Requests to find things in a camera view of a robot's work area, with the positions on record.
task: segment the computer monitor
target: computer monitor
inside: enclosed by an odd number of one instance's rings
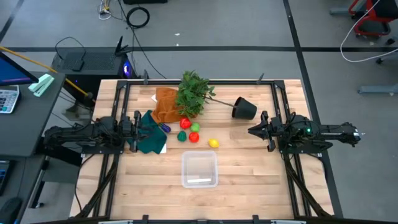
[[[39,79],[0,52],[0,86],[37,83]]]

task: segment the red tomato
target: red tomato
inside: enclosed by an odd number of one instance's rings
[[[182,129],[187,129],[191,126],[191,121],[188,118],[182,118],[180,120],[180,127]]]
[[[189,134],[189,141],[191,142],[198,142],[199,141],[199,134],[198,133],[191,133]]]

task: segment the calculator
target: calculator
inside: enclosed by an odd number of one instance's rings
[[[17,100],[21,97],[19,86],[0,87],[0,114],[11,114],[16,107]]]

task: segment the blue screen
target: blue screen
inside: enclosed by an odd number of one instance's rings
[[[29,82],[29,77],[4,59],[0,58],[0,85],[17,85],[19,83]]]

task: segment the black metal frame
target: black metal frame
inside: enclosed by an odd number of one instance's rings
[[[114,97],[114,103],[112,108],[112,117],[116,118],[116,113],[119,104],[119,96],[122,88],[125,88],[123,106],[121,112],[121,120],[126,117],[127,112],[127,103],[129,100],[130,88],[132,85],[178,85],[180,80],[147,80],[147,83],[144,83],[143,80],[120,80],[116,85],[116,92]],[[272,92],[272,99],[274,102],[274,108],[276,116],[278,116],[282,120],[282,115],[280,112],[279,101],[277,96],[277,89],[280,89],[282,95],[282,102],[284,107],[284,113],[286,118],[289,117],[290,108],[289,102],[287,101],[287,94],[285,90],[285,84],[283,80],[273,80],[273,81],[263,81],[263,80],[210,80],[209,85],[270,85]],[[379,222],[379,221],[368,221],[368,220],[352,220],[352,219],[344,219],[344,218],[335,218],[325,212],[321,206],[316,202],[316,200],[312,197],[311,193],[305,187],[303,170],[301,166],[300,156],[298,154],[294,155],[296,171],[293,168],[293,165],[290,162],[290,158],[288,154],[284,154],[283,159],[285,163],[287,182],[289,186],[289,194],[290,200],[292,202],[292,211],[294,215],[294,220],[297,223],[390,223],[390,222]],[[80,212],[73,219],[65,221],[55,221],[48,223],[92,223],[93,219],[100,218],[102,220],[109,220],[112,209],[113,202],[113,194],[114,187],[116,183],[116,174],[118,171],[118,163],[119,163],[119,154],[115,154],[113,157],[113,163],[111,165],[110,170],[106,174],[106,169],[108,167],[109,155],[105,154],[103,157],[103,163],[101,166],[99,181],[98,181],[98,189],[88,202],[88,204],[84,207],[83,211]],[[106,202],[106,210],[105,215],[103,217],[99,217],[101,196],[109,184],[108,197]],[[300,189],[302,198],[303,198],[303,207],[305,216],[301,216],[299,212],[299,206],[297,204],[297,196],[295,193],[295,186]],[[317,214],[318,217],[311,216],[312,207]],[[87,218],[90,214],[91,210],[94,208],[93,217]],[[283,223],[283,220],[260,220],[258,215],[253,215],[252,220],[149,220],[148,215],[143,215],[142,220],[128,220],[133,221],[134,223]]]

